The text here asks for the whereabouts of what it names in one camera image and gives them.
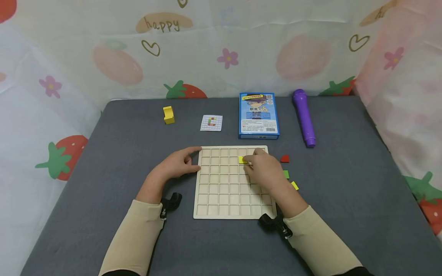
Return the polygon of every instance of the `purple toy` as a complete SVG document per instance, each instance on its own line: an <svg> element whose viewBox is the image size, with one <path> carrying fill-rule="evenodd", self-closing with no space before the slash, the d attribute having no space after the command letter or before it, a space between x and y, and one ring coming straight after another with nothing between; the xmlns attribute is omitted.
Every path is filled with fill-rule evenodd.
<svg viewBox="0 0 442 276"><path fill-rule="evenodd" d="M293 101L298 109L298 116L301 121L302 135L307 147L316 146L316 137L313 132L312 120L310 119L309 107L307 106L307 95L304 90L297 89L293 92Z"/></svg>

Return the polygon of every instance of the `wooden grid board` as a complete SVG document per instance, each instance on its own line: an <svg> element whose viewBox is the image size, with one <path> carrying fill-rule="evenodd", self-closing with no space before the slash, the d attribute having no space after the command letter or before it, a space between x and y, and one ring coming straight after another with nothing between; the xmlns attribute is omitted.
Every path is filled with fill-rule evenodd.
<svg viewBox="0 0 442 276"><path fill-rule="evenodd" d="M257 148L268 153L267 146L202 147L198 165L194 219L259 219L266 213L276 216L270 194L244 171L239 156L252 155Z"/></svg>

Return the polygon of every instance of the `right hand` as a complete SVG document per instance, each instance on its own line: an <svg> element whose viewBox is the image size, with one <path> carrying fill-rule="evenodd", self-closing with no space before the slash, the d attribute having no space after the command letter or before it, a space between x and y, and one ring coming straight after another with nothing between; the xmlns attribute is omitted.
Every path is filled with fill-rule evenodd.
<svg viewBox="0 0 442 276"><path fill-rule="evenodd" d="M275 157L257 148L253 155L246 155L243 160L251 162L251 166L244 166L246 173L270 193L286 218L297 216L307 209L307 203L286 179Z"/></svg>
<svg viewBox="0 0 442 276"><path fill-rule="evenodd" d="M279 161L261 148L255 149L253 155L246 155L243 160L251 162L244 170L257 184L272 194L278 187L286 186L288 181Z"/></svg>

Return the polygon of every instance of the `white curtain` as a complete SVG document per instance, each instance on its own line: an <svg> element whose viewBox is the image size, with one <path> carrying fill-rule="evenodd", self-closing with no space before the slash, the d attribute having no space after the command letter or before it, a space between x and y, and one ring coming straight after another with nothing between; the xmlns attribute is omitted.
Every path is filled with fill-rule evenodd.
<svg viewBox="0 0 442 276"><path fill-rule="evenodd" d="M442 1L404 0L385 18L357 90L442 240Z"/></svg>

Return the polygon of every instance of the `yellow wooden piece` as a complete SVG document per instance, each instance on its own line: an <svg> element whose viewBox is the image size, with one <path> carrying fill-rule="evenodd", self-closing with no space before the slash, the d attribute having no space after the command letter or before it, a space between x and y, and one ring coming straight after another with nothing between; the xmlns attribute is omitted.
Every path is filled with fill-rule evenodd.
<svg viewBox="0 0 442 276"><path fill-rule="evenodd" d="M295 189L296 189L297 191L299 190L298 185L296 185L295 181L292 181L292 185L293 185L293 187L295 187Z"/></svg>
<svg viewBox="0 0 442 276"><path fill-rule="evenodd" d="M238 156L238 163L239 163L239 164L247 164L247 161L246 161L246 160L243 160L243 157L242 157L242 156Z"/></svg>
<svg viewBox="0 0 442 276"><path fill-rule="evenodd" d="M164 122L166 125L175 123L175 117L173 117L173 110L171 106L163 107Z"/></svg>

